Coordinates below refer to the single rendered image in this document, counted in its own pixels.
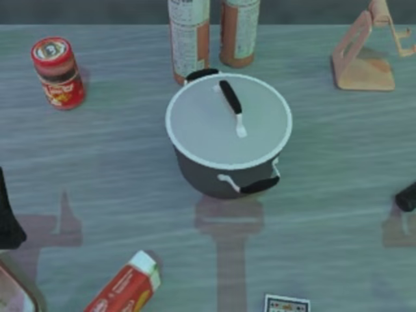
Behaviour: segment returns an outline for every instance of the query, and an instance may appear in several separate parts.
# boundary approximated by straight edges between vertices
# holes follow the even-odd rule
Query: table
[[[212,66],[270,83],[294,116],[281,184],[235,203],[256,206],[263,227],[245,251],[231,243],[218,255],[194,225],[208,199],[182,178],[164,129],[179,90],[168,27],[1,26],[0,160],[29,234],[9,256],[36,277],[48,311],[82,310],[141,249],[163,261],[164,283],[146,312],[262,311],[267,292],[308,298],[320,312],[413,311],[416,238],[388,234],[403,217],[391,196],[416,177],[416,61],[399,59],[387,29],[374,31],[369,45],[388,53],[396,90],[337,90],[329,55],[345,31],[261,26],[256,61],[230,70],[218,61],[213,27]],[[89,76],[88,101],[70,112],[46,104],[29,58],[31,45],[53,34],[72,43]],[[228,277],[235,267],[246,275],[217,279],[217,257],[234,259]],[[233,297],[228,311],[217,309],[217,297],[227,304],[217,280]]]

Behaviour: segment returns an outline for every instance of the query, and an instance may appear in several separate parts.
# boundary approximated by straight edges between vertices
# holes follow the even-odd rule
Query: card
[[[264,312],[311,312],[311,302],[306,299],[266,294]]]

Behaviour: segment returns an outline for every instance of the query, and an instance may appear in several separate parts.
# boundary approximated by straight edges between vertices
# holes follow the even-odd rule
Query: red can
[[[33,46],[31,56],[46,98],[52,106],[69,110],[83,102],[83,82],[67,40],[60,37],[42,39]]]

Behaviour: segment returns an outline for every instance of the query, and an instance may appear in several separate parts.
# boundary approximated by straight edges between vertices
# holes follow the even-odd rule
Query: stand base
[[[382,58],[355,58],[343,73],[333,74],[335,84],[343,90],[393,91],[396,88],[390,64]]]

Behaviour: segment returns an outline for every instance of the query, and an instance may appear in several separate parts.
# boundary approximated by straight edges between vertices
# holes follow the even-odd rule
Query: phone stand
[[[410,29],[396,32],[386,0],[372,0],[369,9],[361,13],[344,38],[333,50],[332,66],[335,84],[344,90],[393,91],[395,80],[388,61],[362,53],[372,27],[389,26],[400,57],[416,53],[416,45],[402,49],[400,40],[410,36]]]

